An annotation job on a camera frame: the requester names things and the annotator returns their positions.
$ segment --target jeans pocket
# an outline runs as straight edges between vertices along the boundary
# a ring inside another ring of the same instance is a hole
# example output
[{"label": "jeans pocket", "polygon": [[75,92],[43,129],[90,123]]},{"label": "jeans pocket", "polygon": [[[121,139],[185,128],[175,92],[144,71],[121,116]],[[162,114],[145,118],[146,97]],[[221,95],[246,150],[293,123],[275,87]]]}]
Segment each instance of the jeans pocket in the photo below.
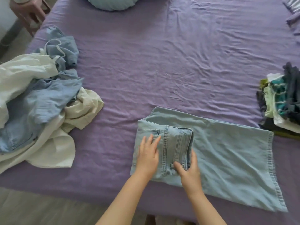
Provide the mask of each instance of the jeans pocket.
[{"label": "jeans pocket", "polygon": [[137,130],[137,136],[135,138],[135,144],[134,144],[134,152],[133,152],[133,160],[132,164],[136,165],[137,164],[137,158],[139,156],[139,148],[140,144],[143,140],[143,137],[146,136],[148,137],[153,134],[153,140],[155,140],[158,135],[159,135],[159,130],[158,129],[153,129],[153,130]]}]

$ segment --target round cushion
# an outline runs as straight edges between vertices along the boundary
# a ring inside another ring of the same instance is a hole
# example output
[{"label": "round cushion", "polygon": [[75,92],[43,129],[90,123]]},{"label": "round cushion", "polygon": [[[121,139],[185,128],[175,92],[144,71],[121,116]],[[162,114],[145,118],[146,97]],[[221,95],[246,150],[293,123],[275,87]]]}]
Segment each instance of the round cushion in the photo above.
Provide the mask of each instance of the round cushion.
[{"label": "round cushion", "polygon": [[101,10],[121,11],[134,6],[138,0],[88,0],[93,6]]}]

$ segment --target baseboard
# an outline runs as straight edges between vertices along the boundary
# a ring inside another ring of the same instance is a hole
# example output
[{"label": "baseboard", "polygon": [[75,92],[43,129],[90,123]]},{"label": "baseboard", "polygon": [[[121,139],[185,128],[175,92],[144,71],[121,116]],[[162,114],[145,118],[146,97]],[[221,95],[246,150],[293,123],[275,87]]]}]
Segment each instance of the baseboard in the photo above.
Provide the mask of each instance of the baseboard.
[{"label": "baseboard", "polygon": [[23,28],[22,23],[17,19],[13,26],[6,32],[5,36],[0,41],[0,59],[9,49],[11,42],[17,37]]}]

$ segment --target tiled floor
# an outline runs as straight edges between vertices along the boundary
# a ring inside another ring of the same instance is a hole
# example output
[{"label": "tiled floor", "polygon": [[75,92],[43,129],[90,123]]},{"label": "tiled floor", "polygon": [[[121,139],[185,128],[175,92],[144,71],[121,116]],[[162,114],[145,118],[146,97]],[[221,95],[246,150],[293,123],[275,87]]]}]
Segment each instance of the tiled floor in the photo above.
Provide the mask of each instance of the tiled floor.
[{"label": "tiled floor", "polygon": [[[57,0],[46,0],[53,6]],[[0,62],[24,54],[32,37],[23,29]],[[2,225],[94,225],[106,207],[0,188]],[[145,223],[146,214],[136,212],[132,224]],[[175,219],[157,217],[157,224],[175,225]]]}]

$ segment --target bed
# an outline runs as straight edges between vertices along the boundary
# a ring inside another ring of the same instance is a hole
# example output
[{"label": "bed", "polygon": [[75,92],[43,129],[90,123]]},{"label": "bed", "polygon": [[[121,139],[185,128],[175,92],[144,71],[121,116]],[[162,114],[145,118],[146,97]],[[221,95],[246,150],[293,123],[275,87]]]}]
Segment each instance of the bed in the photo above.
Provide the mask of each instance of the bed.
[{"label": "bed", "polygon": [[[104,108],[84,130],[71,132],[70,169],[23,162],[0,175],[0,186],[96,204],[113,201],[129,177],[137,120],[155,106],[258,127],[260,79],[300,66],[281,0],[139,0],[122,12],[99,11],[86,0],[58,0],[28,52],[58,26],[75,38],[83,87]],[[300,223],[299,142],[275,136],[277,178],[288,213],[208,196],[228,224]],[[195,221],[183,188],[150,182],[138,208]]]}]

